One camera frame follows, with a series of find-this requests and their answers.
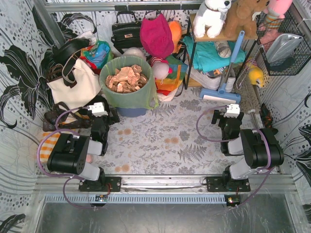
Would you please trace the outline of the green trash bag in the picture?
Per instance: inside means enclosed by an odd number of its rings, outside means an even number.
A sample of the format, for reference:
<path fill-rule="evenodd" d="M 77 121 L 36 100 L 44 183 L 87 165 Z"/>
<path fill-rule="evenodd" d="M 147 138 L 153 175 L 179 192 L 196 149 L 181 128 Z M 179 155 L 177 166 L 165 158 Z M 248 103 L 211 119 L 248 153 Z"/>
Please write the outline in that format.
<path fill-rule="evenodd" d="M 115 75 L 115 70 L 123 67 L 138 65 L 142 68 L 142 74 L 147 78 L 146 85 L 136 91 L 127 94 L 117 93 L 110 90 L 106 84 L 109 75 Z M 155 109 L 159 106 L 156 83 L 150 65 L 143 59 L 135 56 L 117 57 L 106 63 L 99 75 L 99 82 L 107 102 L 113 107 L 119 108 L 146 108 Z"/>

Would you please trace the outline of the blue trash bin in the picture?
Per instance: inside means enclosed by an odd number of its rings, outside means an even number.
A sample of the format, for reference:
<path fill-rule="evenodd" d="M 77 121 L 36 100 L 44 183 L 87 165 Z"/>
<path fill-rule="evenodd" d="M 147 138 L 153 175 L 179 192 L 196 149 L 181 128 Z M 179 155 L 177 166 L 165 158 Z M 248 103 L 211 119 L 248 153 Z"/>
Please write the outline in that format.
<path fill-rule="evenodd" d="M 116 108 L 122 117 L 139 117 L 146 114 L 146 108 Z"/>

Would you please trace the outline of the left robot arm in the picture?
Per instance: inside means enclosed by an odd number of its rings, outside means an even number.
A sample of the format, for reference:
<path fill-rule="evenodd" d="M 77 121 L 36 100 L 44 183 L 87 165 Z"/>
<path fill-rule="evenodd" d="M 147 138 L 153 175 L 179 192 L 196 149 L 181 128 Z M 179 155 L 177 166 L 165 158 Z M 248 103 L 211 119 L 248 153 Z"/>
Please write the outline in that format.
<path fill-rule="evenodd" d="M 105 155 L 109 126 L 119 121 L 115 109 L 106 110 L 93 120 L 90 136 L 61 133 L 48 158 L 48 170 L 77 177 L 81 192 L 120 192 L 121 177 L 109 177 L 103 168 L 87 161 L 88 155 Z"/>

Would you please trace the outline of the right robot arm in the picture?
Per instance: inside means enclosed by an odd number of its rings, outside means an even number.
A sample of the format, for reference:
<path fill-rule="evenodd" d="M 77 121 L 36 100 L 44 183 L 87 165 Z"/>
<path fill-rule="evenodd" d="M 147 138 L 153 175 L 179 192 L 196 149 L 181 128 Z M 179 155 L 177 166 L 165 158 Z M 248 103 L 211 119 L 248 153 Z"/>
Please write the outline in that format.
<path fill-rule="evenodd" d="M 284 153 L 271 129 L 241 129 L 244 113 L 229 115 L 214 110 L 212 124 L 221 129 L 221 152 L 225 156 L 241 156 L 227 166 L 221 176 L 207 179 L 209 192 L 249 192 L 249 176 L 265 173 L 284 162 Z"/>

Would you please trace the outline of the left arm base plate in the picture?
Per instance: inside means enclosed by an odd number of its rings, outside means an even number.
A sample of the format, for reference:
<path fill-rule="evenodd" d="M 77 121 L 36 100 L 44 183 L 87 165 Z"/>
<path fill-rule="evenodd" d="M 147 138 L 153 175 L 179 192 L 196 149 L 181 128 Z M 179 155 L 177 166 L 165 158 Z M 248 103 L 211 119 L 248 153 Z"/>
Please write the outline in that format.
<path fill-rule="evenodd" d="M 78 190 L 80 192 L 120 192 L 121 177 L 106 177 L 104 181 L 85 180 L 80 182 Z"/>

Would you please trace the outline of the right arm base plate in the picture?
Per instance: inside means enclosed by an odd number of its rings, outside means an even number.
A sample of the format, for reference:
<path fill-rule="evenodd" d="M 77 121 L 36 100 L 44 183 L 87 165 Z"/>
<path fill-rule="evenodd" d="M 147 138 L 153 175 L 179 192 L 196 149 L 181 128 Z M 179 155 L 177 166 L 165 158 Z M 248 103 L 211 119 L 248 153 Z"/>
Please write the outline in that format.
<path fill-rule="evenodd" d="M 250 192 L 248 179 L 225 181 L 223 177 L 212 176 L 205 178 L 208 192 Z"/>

